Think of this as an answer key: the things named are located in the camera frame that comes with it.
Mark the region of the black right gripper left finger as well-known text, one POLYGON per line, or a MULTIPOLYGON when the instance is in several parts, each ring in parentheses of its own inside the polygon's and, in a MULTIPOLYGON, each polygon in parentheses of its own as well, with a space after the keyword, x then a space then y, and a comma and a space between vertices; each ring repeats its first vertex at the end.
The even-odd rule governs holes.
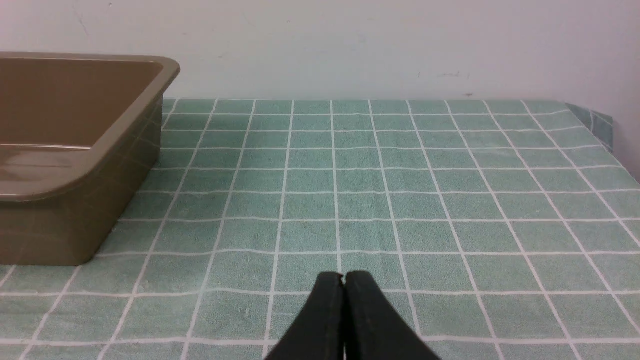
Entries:
POLYGON ((306 303, 275 347, 268 360, 342 360, 345 340, 342 314, 345 304, 343 276, 318 274, 306 303))

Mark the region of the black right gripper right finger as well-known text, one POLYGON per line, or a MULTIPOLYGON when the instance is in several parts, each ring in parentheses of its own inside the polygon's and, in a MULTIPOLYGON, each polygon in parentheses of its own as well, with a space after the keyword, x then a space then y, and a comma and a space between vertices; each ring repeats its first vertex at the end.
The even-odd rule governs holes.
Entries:
POLYGON ((351 271, 345 283, 348 360, 438 360, 396 312, 373 276, 351 271))

